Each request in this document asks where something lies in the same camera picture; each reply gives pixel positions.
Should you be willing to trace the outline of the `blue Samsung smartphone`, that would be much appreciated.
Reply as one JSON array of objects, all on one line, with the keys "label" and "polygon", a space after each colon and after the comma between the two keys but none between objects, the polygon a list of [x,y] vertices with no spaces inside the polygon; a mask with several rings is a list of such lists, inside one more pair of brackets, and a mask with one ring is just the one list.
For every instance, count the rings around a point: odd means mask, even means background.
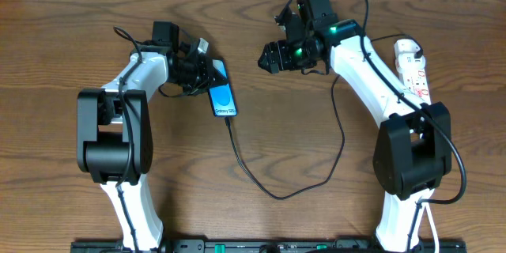
[{"label": "blue Samsung smartphone", "polygon": [[225,64],[221,60],[214,59],[213,67],[225,79],[224,85],[215,86],[208,90],[213,114],[216,117],[234,117],[237,115],[237,108]]}]

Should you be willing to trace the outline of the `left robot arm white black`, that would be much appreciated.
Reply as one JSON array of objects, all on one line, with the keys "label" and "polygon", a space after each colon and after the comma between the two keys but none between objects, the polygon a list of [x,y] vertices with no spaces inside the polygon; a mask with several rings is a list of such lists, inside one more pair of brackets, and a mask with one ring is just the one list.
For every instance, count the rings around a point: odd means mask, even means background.
[{"label": "left robot arm white black", "polygon": [[171,21],[153,23],[148,40],[136,40],[115,26],[116,35],[133,49],[125,68],[100,88],[77,96],[77,165],[109,197],[123,239],[116,252],[157,252],[164,225],[153,205],[148,173],[153,160],[149,101],[165,84],[181,96],[197,96],[227,84],[219,59],[203,39],[180,40]]}]

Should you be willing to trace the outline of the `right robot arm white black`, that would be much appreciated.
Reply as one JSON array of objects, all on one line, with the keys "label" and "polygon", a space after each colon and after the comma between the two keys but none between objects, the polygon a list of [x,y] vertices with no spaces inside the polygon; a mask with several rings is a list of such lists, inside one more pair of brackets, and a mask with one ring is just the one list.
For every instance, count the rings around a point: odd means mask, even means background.
[{"label": "right robot arm white black", "polygon": [[286,38],[266,44],[258,65],[271,74],[312,72],[322,61],[352,87],[379,128],[373,168],[385,197],[375,238],[385,251],[411,251],[422,212],[451,171],[449,111],[407,86],[405,69],[393,73],[364,26],[339,20],[330,0],[296,3],[296,12],[285,6],[276,16]]}]

